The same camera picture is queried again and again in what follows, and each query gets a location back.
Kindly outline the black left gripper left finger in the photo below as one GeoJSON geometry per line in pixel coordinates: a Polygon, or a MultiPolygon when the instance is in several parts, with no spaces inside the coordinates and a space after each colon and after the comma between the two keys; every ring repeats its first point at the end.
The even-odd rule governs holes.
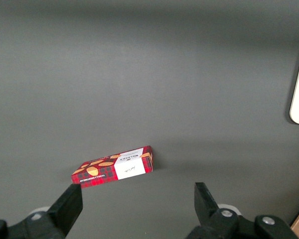
{"type": "Polygon", "coordinates": [[[47,211],[37,211],[26,218],[28,239],[64,239],[83,209],[79,184],[70,185],[47,211]]]}

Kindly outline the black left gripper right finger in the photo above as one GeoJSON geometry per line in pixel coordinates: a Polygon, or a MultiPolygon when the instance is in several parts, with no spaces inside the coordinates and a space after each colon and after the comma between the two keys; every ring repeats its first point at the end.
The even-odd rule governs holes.
{"type": "Polygon", "coordinates": [[[200,222],[189,234],[190,239],[230,239],[238,228],[238,215],[219,208],[207,186],[194,185],[194,208],[200,222]]]}

